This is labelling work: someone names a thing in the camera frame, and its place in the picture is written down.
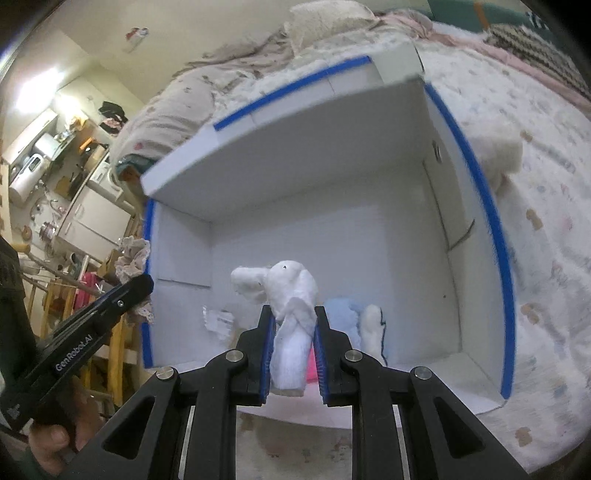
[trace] white cardboard box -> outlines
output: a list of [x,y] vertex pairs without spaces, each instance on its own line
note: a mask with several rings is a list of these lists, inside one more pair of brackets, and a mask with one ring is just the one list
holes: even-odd
[[[155,320],[146,366],[202,367],[225,348],[202,307],[256,325],[230,272],[303,263],[320,301],[382,308],[392,368],[430,367],[475,413],[511,394],[508,254],[486,180],[423,81],[412,43],[347,60],[203,127],[142,177]],[[280,420],[350,427],[350,410],[270,395]]]

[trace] pillow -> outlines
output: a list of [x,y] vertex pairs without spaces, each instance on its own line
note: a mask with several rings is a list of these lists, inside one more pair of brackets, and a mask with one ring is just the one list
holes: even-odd
[[373,27],[379,19],[365,5],[353,0],[319,0],[290,8],[285,23],[291,48],[297,55],[315,41],[338,33]]

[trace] cabinet door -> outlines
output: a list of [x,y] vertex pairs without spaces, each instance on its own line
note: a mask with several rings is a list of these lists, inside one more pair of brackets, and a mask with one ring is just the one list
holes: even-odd
[[74,220],[119,244],[131,218],[129,213],[88,187],[84,187],[76,203]]
[[104,261],[111,250],[117,247],[113,242],[109,242],[75,220],[63,226],[63,233],[60,233],[60,236],[70,245],[99,262]]

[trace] pink object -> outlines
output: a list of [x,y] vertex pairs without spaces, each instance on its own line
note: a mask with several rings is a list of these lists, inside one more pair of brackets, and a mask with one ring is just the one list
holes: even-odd
[[[80,279],[80,283],[88,285],[91,288],[96,288],[96,285],[100,282],[100,278],[96,273],[85,273]],[[80,310],[82,307],[86,307],[90,303],[90,293],[82,290],[76,292],[76,298],[74,299],[74,311]]]
[[306,372],[306,383],[318,381],[318,372],[316,371],[316,357],[314,356],[314,347],[310,349],[308,356],[308,371]]

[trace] plush toy ear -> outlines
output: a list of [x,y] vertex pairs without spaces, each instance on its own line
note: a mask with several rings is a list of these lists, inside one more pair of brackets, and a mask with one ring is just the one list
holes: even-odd
[[230,280],[240,295],[257,303],[267,303],[265,278],[269,268],[238,267],[230,274]]

